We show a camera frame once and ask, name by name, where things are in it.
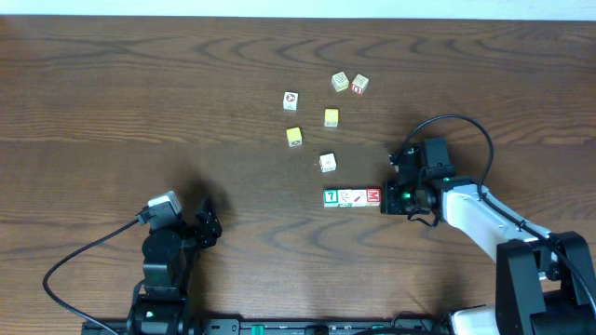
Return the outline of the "red letter M block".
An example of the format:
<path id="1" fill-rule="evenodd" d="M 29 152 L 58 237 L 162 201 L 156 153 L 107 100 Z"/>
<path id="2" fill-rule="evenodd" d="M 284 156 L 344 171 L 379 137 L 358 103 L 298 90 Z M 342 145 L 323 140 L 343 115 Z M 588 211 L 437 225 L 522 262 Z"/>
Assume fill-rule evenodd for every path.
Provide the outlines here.
<path id="1" fill-rule="evenodd" d="M 379 207 L 382 200 L 382 192 L 380 188 L 368 188 L 366 190 L 366 206 Z"/>

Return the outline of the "white hammer block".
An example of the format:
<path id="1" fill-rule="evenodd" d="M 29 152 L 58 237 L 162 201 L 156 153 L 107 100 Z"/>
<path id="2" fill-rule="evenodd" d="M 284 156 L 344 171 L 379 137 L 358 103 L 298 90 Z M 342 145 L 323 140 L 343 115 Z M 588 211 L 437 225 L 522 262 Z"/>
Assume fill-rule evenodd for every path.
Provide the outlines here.
<path id="1" fill-rule="evenodd" d="M 352 189 L 351 193 L 351 206 L 352 207 L 366 207 L 367 201 L 367 190 L 366 189 Z"/>

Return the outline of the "green number 7 block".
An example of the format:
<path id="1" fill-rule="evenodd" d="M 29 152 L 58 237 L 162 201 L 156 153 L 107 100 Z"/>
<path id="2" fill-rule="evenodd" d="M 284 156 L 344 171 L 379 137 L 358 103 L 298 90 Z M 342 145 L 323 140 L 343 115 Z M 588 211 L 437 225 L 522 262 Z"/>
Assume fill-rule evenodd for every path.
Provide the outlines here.
<path id="1" fill-rule="evenodd" d="M 335 208 L 339 206 L 338 191 L 336 189 L 326 189 L 323 191 L 323 206 L 325 208 Z"/>

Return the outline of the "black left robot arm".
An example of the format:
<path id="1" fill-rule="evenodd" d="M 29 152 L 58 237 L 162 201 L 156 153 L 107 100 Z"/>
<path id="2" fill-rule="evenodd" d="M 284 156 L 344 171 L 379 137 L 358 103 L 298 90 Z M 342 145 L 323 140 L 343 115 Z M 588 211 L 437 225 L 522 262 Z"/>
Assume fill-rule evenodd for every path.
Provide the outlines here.
<path id="1" fill-rule="evenodd" d="M 134 289 L 126 332 L 201 334 L 188 288 L 200 252 L 215 246 L 223 232 L 211 199 L 206 196 L 200 202 L 195 224 L 183 219 L 181 203 L 173 191 L 149 200 L 136 218 L 150 230 L 142 244 L 144 280 Z"/>

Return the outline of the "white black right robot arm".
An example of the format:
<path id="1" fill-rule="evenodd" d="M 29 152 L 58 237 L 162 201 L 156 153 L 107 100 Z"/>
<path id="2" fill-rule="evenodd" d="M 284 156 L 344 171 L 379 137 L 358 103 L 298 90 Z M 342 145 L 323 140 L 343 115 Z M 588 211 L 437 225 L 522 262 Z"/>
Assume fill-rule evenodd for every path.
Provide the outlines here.
<path id="1" fill-rule="evenodd" d="M 592 334 L 595 271 L 587 241 L 553 233 L 498 201 L 480 181 L 459 176 L 443 139 L 404 145 L 389 157 L 395 180 L 381 211 L 467 235 L 495 263 L 495 303 L 454 312 L 454 334 Z"/>

